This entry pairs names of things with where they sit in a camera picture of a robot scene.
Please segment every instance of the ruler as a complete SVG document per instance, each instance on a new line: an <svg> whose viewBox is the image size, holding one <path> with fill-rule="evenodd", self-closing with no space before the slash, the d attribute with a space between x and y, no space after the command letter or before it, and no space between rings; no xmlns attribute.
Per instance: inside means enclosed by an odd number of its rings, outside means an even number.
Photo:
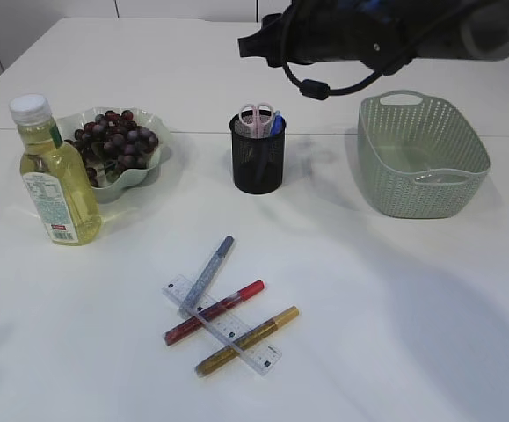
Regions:
<svg viewBox="0 0 509 422"><path fill-rule="evenodd" d="M194 308L184 305L184 299L193 288L193 283L183 275L179 275L167 286L163 287L163 293L176 306L184 306L184 311L190 316L198 318L203 326L215 336L224 345L230 346L240 355L241 359L260 375L266 375L277 363L281 357L281 352L274 346L268 344L265 340L260 341L250 349L243 350L235 345L234 340L240 338L243 334L251 330L247 324L243 323L232 312L226 311L223 315L209 322L200 315L200 312L218 301L209 295L203 295Z"/></svg>

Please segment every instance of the marker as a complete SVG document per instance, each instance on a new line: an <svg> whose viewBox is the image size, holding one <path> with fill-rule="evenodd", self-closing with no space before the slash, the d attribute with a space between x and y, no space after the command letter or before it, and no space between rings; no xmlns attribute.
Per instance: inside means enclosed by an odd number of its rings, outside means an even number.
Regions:
<svg viewBox="0 0 509 422"><path fill-rule="evenodd" d="M278 110L275 112L273 116L273 124L272 124L272 130L270 130L270 136L275 136L279 132L281 132L281 122L283 121L283 117L281 117L281 112Z"/></svg>
<svg viewBox="0 0 509 422"><path fill-rule="evenodd" d="M299 310L295 306L292 306L274 318L268 319L265 323L262 323L254 330L248 331L234 342L235 346L242 350L249 349L264 338L268 337L270 334L276 332L288 322L296 319L298 316ZM195 367L195 373L199 378L202 378L211 374L226 363L231 362L236 356L238 356L238 352L235 349L231 346L225 346L219 352L212 354Z"/></svg>
<svg viewBox="0 0 509 422"><path fill-rule="evenodd" d="M241 288L231 296L225 297L222 301L204 309L200 312L200 316L207 321L213 321L215 318L224 314L230 309L235 308L242 302L248 301L254 295L257 295L264 290L264 282L262 280L254 281L249 286ZM182 338L185 338L201 328L203 324L201 321L192 316L185 320L182 324L172 328L164 334L164 342L167 346L171 346Z"/></svg>
<svg viewBox="0 0 509 422"><path fill-rule="evenodd" d="M235 239L232 236L227 236L225 240L222 241L221 246L217 252L211 257L206 267L203 269L200 277L197 279L195 284L190 290L190 293L187 294L184 301L182 302L178 314L183 318L188 318L190 315L188 314L186 309L195 308L196 303L203 296L211 281L215 277L215 273L219 269L222 264L222 261L225 260L227 256L227 252L229 252L230 246L233 244Z"/></svg>

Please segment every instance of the green basket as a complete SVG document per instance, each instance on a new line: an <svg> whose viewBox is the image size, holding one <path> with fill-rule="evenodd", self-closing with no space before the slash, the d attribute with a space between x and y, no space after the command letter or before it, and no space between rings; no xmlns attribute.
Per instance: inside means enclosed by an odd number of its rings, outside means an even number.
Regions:
<svg viewBox="0 0 509 422"><path fill-rule="evenodd" d="M414 91L361 103L358 153L367 196L399 218L456 215L491 167L475 130L452 104Z"/></svg>

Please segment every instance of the bunch of grapes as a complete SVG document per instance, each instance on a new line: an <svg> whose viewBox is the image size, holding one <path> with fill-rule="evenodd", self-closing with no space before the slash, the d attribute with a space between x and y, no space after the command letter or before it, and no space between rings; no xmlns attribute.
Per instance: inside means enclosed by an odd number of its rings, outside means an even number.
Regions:
<svg viewBox="0 0 509 422"><path fill-rule="evenodd" d="M112 183L127 169L146 169L149 155L159 143L154 132L137 125L131 110L98 114L94 121L77 129L74 137L74 141L65 142L80 153L94 187L100 187L97 167L104 168L105 178Z"/></svg>

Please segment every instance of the bottle label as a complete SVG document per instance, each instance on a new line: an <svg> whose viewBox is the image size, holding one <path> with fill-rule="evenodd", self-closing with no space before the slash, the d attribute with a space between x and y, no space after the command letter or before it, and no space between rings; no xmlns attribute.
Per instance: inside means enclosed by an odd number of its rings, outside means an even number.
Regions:
<svg viewBox="0 0 509 422"><path fill-rule="evenodd" d="M58 242L78 243L59 179L49 174L33 172L26 173L23 179L49 236Z"/></svg>

